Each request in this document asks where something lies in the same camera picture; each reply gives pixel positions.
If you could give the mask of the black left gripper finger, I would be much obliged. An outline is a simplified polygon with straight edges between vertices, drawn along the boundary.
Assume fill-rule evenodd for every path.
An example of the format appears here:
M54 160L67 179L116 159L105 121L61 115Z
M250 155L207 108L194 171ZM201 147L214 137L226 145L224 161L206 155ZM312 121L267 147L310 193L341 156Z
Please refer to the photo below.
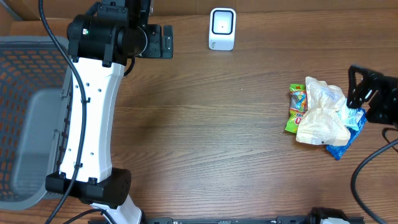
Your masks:
M174 48L172 46L162 47L162 59L172 59L174 54Z
M164 37L166 39L173 39L174 37L174 28L170 25L164 25Z

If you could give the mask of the light teal snack wrapper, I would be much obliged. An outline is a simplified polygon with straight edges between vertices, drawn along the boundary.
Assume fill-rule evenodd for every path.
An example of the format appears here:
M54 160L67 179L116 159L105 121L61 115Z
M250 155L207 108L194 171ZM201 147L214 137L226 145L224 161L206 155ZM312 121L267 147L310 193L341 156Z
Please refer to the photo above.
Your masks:
M355 131L359 130L359 122L364 115L362 108L352 109L347 107L347 100L343 103L343 106L338 111L338 116L343 124L350 129Z

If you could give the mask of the beige nut snack pouch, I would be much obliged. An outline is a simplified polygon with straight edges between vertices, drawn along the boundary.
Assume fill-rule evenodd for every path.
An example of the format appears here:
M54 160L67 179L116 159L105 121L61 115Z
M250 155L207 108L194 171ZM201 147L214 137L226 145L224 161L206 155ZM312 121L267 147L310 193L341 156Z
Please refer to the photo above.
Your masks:
M345 102L342 89L325 81L306 77L307 112L297 130L296 141L311 145L347 145L351 134L338 111Z

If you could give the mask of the green Haribo gummy bag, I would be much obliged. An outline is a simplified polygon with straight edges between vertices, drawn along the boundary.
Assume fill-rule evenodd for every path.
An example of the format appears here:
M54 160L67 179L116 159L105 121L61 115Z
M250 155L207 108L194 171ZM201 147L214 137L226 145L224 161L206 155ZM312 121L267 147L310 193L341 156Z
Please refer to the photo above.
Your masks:
M285 130L290 133L297 133L299 124L307 112L307 92L306 86L302 84L290 85L290 106L289 119Z

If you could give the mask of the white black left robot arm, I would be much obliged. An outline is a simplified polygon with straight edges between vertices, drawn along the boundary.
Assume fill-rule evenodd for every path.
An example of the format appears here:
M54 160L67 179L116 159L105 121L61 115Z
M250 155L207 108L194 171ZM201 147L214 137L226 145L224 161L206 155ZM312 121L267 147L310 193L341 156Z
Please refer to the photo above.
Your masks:
M61 50L73 75L68 142L45 188L78 198L109 223L146 222L129 194L130 171L112 165L110 142L118 89L136 59L174 54L172 26L150 24L151 9L150 0L97 2L68 25Z

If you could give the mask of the white barcode scanner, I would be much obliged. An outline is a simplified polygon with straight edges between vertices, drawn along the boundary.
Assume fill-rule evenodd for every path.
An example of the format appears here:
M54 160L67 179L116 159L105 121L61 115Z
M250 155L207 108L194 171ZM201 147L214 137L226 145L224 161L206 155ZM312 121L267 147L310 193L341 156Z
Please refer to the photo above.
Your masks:
M234 49L236 12L234 9L217 7L210 12L208 46L210 50L231 51Z

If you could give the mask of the grey plastic mesh basket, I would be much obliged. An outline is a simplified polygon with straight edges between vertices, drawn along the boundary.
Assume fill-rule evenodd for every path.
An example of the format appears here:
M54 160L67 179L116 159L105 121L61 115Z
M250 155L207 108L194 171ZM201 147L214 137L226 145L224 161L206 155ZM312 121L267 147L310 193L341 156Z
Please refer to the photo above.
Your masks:
M49 37L1 37L1 209L59 199L45 179L68 141L72 73Z

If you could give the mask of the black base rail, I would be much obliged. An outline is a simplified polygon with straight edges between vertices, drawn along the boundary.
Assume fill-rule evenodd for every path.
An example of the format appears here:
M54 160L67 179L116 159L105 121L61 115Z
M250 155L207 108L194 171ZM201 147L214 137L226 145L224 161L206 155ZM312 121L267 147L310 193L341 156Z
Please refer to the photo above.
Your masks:
M340 218L326 218L316 220L308 215L279 216L276 218L254 219L254 218L209 218L209 219L173 219L173 218L148 218L148 224L363 224L361 217L354 217L349 220Z

